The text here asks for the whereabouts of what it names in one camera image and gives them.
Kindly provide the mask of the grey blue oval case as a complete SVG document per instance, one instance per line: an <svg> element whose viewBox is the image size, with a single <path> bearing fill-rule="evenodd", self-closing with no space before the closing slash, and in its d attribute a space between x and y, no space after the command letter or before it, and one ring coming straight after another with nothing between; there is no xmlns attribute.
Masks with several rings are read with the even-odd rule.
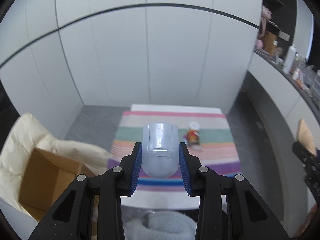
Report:
<svg viewBox="0 0 320 240"><path fill-rule="evenodd" d="M178 127L151 123L143 127L142 169L156 179L169 178L179 168Z"/></svg>

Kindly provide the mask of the red gold can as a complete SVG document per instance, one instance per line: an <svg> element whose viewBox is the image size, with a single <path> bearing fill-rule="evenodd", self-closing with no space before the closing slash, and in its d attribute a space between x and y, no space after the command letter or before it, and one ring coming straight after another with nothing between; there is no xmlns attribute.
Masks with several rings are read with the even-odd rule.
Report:
<svg viewBox="0 0 320 240"><path fill-rule="evenodd" d="M195 129L189 129L186 134L187 145L191 146L200 146L200 137L199 132Z"/></svg>

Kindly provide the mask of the peach powder compact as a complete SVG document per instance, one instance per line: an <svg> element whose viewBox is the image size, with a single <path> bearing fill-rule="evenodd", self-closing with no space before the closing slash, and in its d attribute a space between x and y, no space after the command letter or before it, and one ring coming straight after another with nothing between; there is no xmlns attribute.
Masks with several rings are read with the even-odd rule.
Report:
<svg viewBox="0 0 320 240"><path fill-rule="evenodd" d="M300 142L313 156L317 156L317 149L312 133L304 119L300 119L298 122L297 141Z"/></svg>

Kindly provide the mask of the white round jar lid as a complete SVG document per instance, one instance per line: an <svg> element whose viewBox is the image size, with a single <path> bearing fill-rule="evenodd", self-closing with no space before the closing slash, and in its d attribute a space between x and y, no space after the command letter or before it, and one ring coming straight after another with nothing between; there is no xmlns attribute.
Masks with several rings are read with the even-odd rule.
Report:
<svg viewBox="0 0 320 240"><path fill-rule="evenodd" d="M191 129L191 130L199 131L201 129L200 124L195 121L190 122L188 126L189 126L189 129Z"/></svg>

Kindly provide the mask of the small purple bottle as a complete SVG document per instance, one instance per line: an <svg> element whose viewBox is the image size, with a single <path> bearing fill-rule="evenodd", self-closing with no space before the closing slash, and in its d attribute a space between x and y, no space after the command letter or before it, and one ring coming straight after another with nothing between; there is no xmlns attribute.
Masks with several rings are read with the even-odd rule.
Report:
<svg viewBox="0 0 320 240"><path fill-rule="evenodd" d="M188 140L187 140L187 136L186 136L186 134L185 135L183 135L183 141L187 144L188 143Z"/></svg>

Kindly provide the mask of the brown cardboard box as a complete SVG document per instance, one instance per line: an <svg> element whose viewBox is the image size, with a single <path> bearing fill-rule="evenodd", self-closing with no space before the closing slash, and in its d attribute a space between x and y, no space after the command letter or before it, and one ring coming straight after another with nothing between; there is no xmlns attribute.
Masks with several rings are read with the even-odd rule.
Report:
<svg viewBox="0 0 320 240"><path fill-rule="evenodd" d="M79 174L95 175L82 162L35 148L23 175L18 201L39 222Z"/></svg>

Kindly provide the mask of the white spray bottle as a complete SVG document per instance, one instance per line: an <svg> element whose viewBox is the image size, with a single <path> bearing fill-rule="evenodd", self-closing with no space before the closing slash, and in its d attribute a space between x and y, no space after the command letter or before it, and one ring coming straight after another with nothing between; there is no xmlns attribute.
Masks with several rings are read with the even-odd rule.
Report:
<svg viewBox="0 0 320 240"><path fill-rule="evenodd" d="M296 46L294 44L292 44L287 51L287 55L285 57L284 60L284 64L283 64L283 72L285 74L289 74L290 70L292 68L292 64L295 60L296 57Z"/></svg>

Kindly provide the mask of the cream padded chair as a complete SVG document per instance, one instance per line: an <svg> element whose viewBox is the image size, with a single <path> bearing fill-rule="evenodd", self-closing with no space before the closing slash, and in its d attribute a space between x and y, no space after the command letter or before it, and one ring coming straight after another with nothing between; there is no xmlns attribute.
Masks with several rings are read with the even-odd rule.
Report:
<svg viewBox="0 0 320 240"><path fill-rule="evenodd" d="M35 218L18 202L22 179L34 148L80 161L94 174L107 170L111 154L99 146L54 137L33 115L20 116L1 150L1 198L16 210Z"/></svg>

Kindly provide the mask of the brown box on shelf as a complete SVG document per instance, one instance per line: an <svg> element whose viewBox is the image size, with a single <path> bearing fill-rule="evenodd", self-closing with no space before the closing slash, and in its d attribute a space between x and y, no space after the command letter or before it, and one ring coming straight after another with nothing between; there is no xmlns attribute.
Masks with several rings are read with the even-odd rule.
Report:
<svg viewBox="0 0 320 240"><path fill-rule="evenodd" d="M274 52L277 48L277 35L274 35L273 33L267 31L264 38L263 38L263 50L269 53L270 56L274 55Z"/></svg>

